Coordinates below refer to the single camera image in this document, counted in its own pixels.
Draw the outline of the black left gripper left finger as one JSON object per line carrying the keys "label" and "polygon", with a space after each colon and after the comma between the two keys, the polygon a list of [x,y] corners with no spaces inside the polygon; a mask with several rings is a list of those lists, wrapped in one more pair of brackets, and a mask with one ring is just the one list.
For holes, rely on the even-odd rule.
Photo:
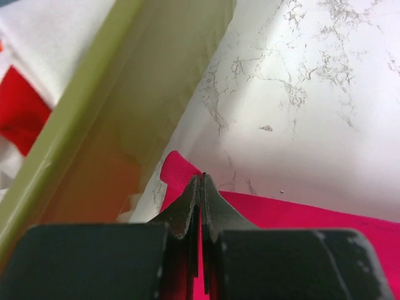
{"label": "black left gripper left finger", "polygon": [[150,220],[164,225],[166,237],[155,299],[192,299],[194,279],[198,277],[200,176],[194,175],[181,195]]}

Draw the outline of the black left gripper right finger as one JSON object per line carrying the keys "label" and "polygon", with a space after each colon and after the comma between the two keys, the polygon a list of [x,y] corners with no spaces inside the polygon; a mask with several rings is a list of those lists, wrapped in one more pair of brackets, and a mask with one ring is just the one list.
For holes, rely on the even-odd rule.
{"label": "black left gripper right finger", "polygon": [[219,234],[259,228],[221,196],[212,177],[205,172],[201,176],[200,203],[204,292],[210,299],[216,299],[218,285],[213,280],[218,270],[215,246]]}

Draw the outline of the magenta t shirt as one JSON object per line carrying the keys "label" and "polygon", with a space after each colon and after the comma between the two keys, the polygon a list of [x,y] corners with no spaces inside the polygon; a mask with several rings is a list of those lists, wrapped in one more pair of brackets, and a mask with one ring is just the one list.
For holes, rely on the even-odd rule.
{"label": "magenta t shirt", "polygon": [[[201,171],[177,151],[164,160],[160,180],[167,185],[161,209],[166,209]],[[395,299],[399,299],[399,223],[357,216],[250,194],[222,191],[221,195],[260,228],[351,228],[373,245]]]}

